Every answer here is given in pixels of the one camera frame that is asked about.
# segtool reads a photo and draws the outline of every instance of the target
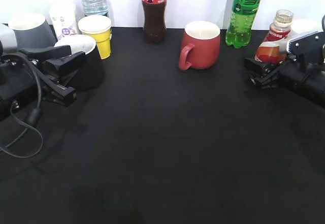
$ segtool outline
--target mug handle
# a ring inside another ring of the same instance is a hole
[[[182,49],[181,56],[179,58],[179,65],[178,65],[179,69],[186,71],[187,69],[189,69],[192,66],[192,64],[186,60],[187,60],[187,56],[188,56],[189,52],[194,47],[195,47],[195,45],[188,44]]]

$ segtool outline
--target green soda bottle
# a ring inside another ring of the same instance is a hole
[[[230,26],[225,42],[236,49],[247,46],[261,0],[234,0]]]

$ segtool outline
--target black table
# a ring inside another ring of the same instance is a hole
[[[69,108],[43,104],[42,152],[0,154],[2,223],[325,222],[325,110],[252,86],[243,58],[265,31],[239,50],[222,32],[217,65],[186,72],[182,30],[159,46],[113,32],[105,82]],[[7,141],[19,130],[0,124]],[[38,143],[29,133],[13,149]]]

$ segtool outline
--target red mug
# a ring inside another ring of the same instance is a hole
[[[212,22],[195,21],[185,27],[179,68],[212,67],[220,54],[220,28]]]

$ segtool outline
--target yellow paper cup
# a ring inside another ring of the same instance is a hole
[[[82,34],[91,36],[96,40],[102,59],[111,55],[112,21],[108,17],[100,15],[84,17],[79,21],[78,27]]]

